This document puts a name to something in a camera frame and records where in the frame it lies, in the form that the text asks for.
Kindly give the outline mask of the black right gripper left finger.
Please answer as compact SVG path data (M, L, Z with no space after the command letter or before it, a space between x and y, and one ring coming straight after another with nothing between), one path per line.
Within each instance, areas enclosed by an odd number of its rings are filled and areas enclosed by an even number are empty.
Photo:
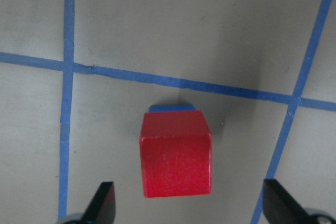
M102 182L81 217L81 223L114 223L115 203L114 183Z

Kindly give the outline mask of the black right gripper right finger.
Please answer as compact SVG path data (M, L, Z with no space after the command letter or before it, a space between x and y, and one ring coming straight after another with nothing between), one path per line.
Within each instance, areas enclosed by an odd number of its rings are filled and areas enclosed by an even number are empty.
M310 216L276 179L265 179L262 189L263 214L268 223L310 223Z

